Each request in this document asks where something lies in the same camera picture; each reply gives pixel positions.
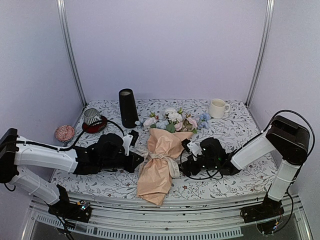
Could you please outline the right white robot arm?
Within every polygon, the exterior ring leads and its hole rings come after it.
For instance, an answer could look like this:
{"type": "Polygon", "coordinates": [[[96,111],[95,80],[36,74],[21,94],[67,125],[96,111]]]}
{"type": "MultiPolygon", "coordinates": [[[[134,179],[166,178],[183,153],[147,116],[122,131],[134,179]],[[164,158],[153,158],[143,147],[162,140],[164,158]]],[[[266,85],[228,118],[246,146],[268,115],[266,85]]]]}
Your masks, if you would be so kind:
{"type": "Polygon", "coordinates": [[[262,218],[269,218],[278,210],[278,203],[292,185],[315,146],[315,133],[280,114],[271,118],[267,127],[240,148],[226,153],[220,141],[209,137],[196,144],[183,140],[184,151],[189,155],[180,161],[179,167],[187,176],[195,176],[201,170],[214,170],[221,176],[233,176],[255,161],[277,153],[282,162],[277,166],[275,178],[265,199],[259,206],[262,218]]]}

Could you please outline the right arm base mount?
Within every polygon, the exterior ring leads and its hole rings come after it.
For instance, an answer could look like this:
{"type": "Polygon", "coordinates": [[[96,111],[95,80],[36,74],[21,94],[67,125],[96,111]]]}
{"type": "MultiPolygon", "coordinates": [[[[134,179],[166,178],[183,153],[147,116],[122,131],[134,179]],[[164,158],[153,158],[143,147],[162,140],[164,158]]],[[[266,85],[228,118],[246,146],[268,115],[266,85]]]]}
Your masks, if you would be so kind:
{"type": "MultiPolygon", "coordinates": [[[[240,216],[245,223],[251,223],[273,217],[281,218],[284,212],[281,201],[272,200],[266,195],[262,203],[243,207],[240,210],[240,216]]],[[[278,224],[279,221],[273,219],[271,221],[259,223],[257,229],[263,235],[270,235],[276,231],[278,224]]]]}

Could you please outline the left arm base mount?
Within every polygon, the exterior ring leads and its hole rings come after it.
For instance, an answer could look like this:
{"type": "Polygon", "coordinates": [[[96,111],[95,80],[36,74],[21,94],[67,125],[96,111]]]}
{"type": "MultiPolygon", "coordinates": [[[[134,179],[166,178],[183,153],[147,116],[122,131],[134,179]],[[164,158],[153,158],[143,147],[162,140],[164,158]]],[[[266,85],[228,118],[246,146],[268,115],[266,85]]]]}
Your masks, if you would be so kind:
{"type": "Polygon", "coordinates": [[[49,205],[48,213],[63,219],[88,223],[92,213],[90,203],[84,200],[72,203],[66,189],[59,184],[56,186],[59,190],[59,200],[57,203],[49,205]]]}

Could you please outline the peach paper flower bouquet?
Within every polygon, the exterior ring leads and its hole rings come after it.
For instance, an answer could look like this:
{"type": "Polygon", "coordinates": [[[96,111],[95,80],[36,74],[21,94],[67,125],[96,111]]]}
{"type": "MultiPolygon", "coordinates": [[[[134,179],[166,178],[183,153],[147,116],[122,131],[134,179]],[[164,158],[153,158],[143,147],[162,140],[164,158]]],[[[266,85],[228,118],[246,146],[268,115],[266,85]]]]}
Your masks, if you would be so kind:
{"type": "MultiPolygon", "coordinates": [[[[198,124],[209,119],[207,114],[194,116],[185,113],[182,108],[167,108],[163,116],[151,112],[140,123],[149,130],[146,148],[151,153],[167,155],[176,161],[185,150],[182,141],[190,140],[199,129],[205,127],[203,124],[198,124]]],[[[172,179],[175,178],[170,176],[169,166],[165,160],[151,159],[138,177],[137,196],[160,206],[170,191],[172,179]]]]}

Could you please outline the cream printed ribbon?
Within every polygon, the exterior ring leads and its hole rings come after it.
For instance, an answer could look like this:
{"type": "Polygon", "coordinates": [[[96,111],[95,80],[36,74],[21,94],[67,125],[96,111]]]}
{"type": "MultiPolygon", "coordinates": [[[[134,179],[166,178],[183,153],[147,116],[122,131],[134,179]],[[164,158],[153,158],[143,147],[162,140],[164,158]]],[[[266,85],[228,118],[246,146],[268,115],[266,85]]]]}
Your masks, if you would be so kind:
{"type": "Polygon", "coordinates": [[[144,166],[151,160],[151,159],[160,159],[164,160],[168,164],[169,168],[169,174],[172,178],[179,178],[180,177],[180,169],[178,163],[171,158],[170,156],[167,156],[165,154],[159,154],[159,153],[152,153],[150,152],[146,147],[142,146],[137,146],[135,148],[141,156],[144,158],[143,163],[139,165],[139,170],[138,170],[138,176],[140,177],[142,170],[144,166]]]}

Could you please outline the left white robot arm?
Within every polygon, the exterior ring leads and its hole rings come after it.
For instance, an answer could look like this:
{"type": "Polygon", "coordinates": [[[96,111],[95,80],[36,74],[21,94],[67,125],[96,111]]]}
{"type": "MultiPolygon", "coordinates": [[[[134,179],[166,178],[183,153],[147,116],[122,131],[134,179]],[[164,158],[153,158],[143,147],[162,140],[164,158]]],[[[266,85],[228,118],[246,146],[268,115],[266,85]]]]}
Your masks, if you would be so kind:
{"type": "Polygon", "coordinates": [[[55,209],[63,216],[74,213],[74,205],[62,187],[55,186],[27,169],[38,166],[62,170],[74,175],[95,175],[103,170],[123,169],[133,173],[144,157],[130,151],[138,139],[131,131],[120,137],[115,133],[103,134],[97,143],[88,147],[54,145],[33,142],[10,128],[0,139],[0,182],[26,190],[55,209]]]}

